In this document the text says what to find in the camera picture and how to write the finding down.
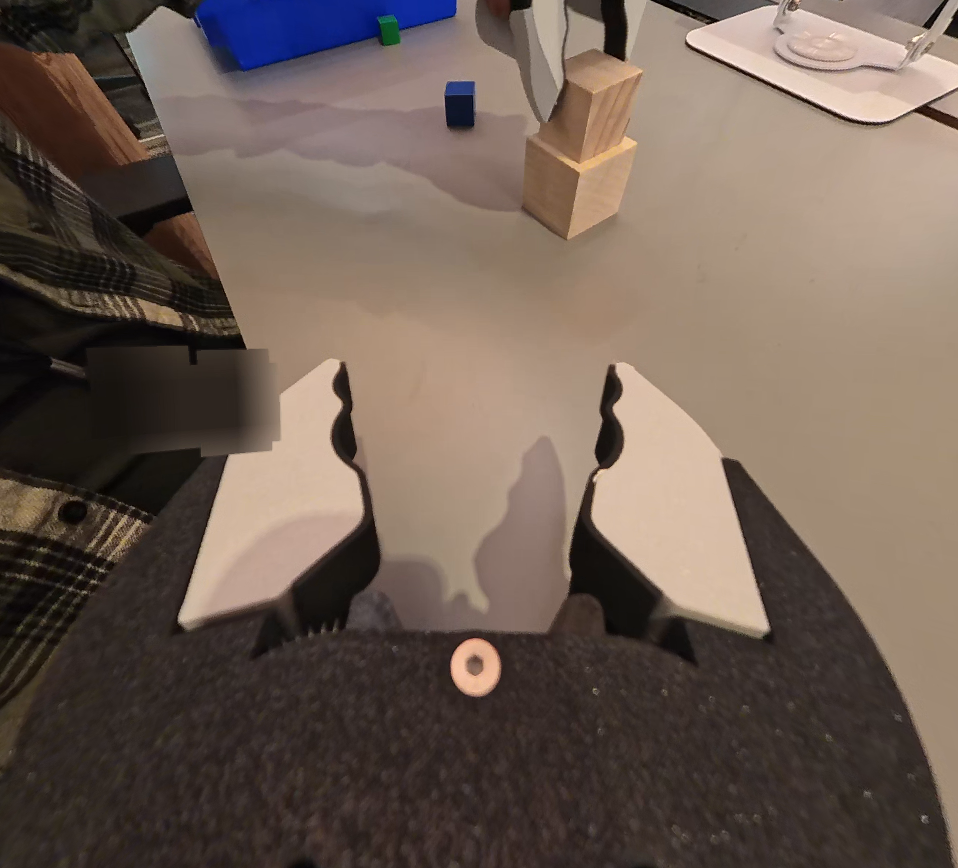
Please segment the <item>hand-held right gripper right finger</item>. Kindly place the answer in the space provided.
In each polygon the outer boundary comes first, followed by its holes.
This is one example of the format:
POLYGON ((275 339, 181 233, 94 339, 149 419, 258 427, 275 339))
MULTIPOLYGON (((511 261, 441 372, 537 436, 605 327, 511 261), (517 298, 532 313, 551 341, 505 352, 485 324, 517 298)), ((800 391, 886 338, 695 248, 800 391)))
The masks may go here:
POLYGON ((570 593, 607 631, 682 635, 695 622, 771 634, 723 456, 681 407, 626 362, 609 365, 596 467, 569 550, 570 593))

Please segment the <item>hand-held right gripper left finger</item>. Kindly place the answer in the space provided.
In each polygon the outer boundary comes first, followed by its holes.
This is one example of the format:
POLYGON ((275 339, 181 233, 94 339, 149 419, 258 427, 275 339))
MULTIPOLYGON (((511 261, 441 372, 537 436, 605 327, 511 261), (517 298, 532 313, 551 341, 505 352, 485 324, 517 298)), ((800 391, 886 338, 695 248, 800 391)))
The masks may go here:
POLYGON ((223 467, 178 624, 194 631, 249 612, 288 635, 343 624, 377 574, 366 475, 355 461, 345 362, 327 359, 280 396, 280 440, 223 467))

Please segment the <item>medium wooden cube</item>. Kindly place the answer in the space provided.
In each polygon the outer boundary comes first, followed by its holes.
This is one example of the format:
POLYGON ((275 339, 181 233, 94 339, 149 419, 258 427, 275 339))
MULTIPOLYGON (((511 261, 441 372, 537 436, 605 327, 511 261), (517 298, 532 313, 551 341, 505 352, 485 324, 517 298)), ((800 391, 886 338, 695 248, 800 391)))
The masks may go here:
POLYGON ((626 135, 642 73, 598 49, 572 57, 557 108, 540 136, 579 163, 612 149, 626 135))

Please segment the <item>large wooden cube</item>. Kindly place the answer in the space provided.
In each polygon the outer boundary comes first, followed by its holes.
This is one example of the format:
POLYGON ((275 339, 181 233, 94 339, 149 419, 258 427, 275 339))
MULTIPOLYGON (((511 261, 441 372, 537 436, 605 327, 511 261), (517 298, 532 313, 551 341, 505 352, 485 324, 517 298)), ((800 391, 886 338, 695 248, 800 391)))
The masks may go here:
POLYGON ((629 136, 597 156, 575 161, 529 136, 522 209, 561 239, 572 239, 619 211, 635 157, 629 136))

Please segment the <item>blue plastic bin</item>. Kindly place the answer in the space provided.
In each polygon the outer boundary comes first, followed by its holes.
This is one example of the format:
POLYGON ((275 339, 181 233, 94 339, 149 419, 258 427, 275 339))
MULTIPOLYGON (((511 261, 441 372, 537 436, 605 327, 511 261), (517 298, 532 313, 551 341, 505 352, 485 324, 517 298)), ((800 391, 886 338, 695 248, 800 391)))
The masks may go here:
POLYGON ((234 68, 251 70, 455 15, 457 0, 203 0, 195 22, 234 68))

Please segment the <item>white desk stand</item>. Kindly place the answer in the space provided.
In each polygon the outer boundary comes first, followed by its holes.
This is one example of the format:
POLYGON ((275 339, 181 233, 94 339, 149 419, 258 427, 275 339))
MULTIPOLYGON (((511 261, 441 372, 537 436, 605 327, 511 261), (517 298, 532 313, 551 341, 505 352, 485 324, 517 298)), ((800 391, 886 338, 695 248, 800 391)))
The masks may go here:
POLYGON ((946 0, 929 28, 898 43, 779 0, 693 30, 686 44, 845 121, 887 124, 956 91, 956 63, 930 55, 956 9, 946 0))

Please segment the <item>black bar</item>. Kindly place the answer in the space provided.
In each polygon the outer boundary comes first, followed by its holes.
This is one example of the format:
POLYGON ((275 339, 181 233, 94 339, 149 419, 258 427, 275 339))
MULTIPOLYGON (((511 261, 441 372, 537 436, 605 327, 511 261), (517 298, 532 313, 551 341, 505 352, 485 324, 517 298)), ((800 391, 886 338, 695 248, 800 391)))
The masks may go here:
POLYGON ((194 212, 173 155, 89 173, 77 182, 90 200, 139 238, 165 220, 194 212))

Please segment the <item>brown wooden panel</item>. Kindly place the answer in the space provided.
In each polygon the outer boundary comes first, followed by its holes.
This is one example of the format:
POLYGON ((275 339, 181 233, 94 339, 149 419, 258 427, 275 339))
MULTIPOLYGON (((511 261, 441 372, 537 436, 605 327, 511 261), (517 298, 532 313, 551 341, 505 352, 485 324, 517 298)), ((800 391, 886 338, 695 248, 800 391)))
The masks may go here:
MULTIPOLYGON (((75 55, 1 44, 1 109, 69 180, 150 158, 75 55)), ((157 224, 144 238, 176 263, 218 278, 194 213, 157 224)))

